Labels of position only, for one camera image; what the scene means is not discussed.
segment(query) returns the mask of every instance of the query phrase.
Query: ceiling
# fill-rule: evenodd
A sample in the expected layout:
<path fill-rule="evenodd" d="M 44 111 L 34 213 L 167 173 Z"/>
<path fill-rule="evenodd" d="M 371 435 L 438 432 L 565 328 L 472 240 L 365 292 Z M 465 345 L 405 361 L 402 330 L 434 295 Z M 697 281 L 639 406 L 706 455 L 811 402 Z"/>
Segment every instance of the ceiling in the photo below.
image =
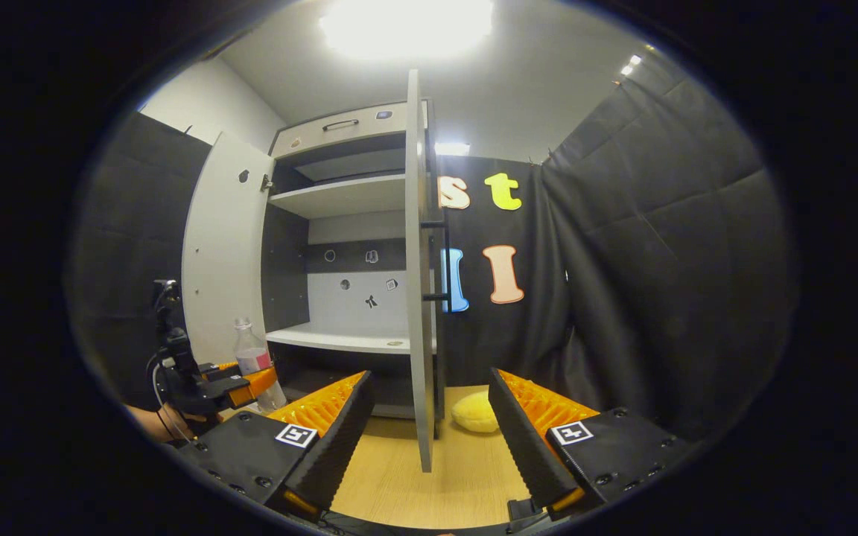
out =
<path fill-rule="evenodd" d="M 407 71 L 418 68 L 436 139 L 469 143 L 471 156 L 542 162 L 644 51 L 639 38 L 579 7 L 494 0 L 491 34 L 457 57 L 348 58 L 328 48 L 320 27 L 333 4 L 283 7 L 221 57 L 287 124 L 405 101 Z"/>

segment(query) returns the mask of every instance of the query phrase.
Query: person's arm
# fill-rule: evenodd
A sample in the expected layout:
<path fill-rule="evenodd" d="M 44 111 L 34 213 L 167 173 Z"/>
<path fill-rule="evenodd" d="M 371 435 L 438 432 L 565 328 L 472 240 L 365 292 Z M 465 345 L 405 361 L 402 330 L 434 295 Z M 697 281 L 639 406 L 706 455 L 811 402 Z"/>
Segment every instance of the person's arm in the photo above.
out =
<path fill-rule="evenodd" d="M 154 413 L 154 411 L 145 411 L 128 404 L 124 405 L 128 408 L 128 411 L 130 411 L 134 420 L 136 420 L 140 427 L 144 428 L 147 434 L 149 434 L 150 437 L 153 437 L 154 440 L 179 440 L 181 438 L 181 432 L 183 432 L 188 438 L 194 437 L 194 432 L 191 431 L 191 428 L 188 428 L 188 424 L 184 421 L 184 418 L 181 418 L 181 415 L 177 413 L 170 404 L 164 404 L 164 407 L 160 409 L 159 413 Z M 205 420 L 204 417 L 197 417 L 194 415 L 188 415 L 187 418 L 191 418 L 191 420 L 194 421 Z"/>

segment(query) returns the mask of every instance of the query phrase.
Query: cabinet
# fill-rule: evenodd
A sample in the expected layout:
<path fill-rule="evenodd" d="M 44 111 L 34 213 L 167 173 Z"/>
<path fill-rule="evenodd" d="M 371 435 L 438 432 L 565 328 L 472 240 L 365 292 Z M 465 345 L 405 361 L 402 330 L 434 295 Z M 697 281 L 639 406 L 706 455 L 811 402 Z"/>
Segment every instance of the cabinet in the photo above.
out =
<path fill-rule="evenodd" d="M 442 418 L 447 298 L 432 146 L 416 71 L 406 101 L 281 129 L 270 155 L 221 133 L 191 201 L 181 275 L 198 362 L 226 362 L 232 320 L 249 316 L 289 400 L 372 370 L 374 414 L 415 421 L 424 471 Z"/>

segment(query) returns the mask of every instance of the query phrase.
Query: ceiling light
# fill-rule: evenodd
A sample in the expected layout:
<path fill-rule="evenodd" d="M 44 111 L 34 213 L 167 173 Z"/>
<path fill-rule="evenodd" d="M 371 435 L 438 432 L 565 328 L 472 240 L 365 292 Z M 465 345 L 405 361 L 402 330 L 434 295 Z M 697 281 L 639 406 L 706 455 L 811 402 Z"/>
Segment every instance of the ceiling light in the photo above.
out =
<path fill-rule="evenodd" d="M 364 59 L 443 57 L 492 32 L 490 0 L 342 0 L 320 26 L 331 48 Z"/>
<path fill-rule="evenodd" d="M 466 156 L 469 153 L 468 143 L 436 143 L 436 155 Z"/>

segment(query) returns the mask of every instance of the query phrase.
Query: white wall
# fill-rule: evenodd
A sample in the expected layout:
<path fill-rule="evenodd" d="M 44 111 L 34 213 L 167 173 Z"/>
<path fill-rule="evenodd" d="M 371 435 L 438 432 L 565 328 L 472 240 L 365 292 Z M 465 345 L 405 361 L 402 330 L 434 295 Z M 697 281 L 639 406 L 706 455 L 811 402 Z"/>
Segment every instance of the white wall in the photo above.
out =
<path fill-rule="evenodd" d="M 219 57 L 192 65 L 161 86 L 141 113 L 181 132 L 191 127 L 189 135 L 211 145 L 227 131 L 265 153 L 285 125 Z"/>

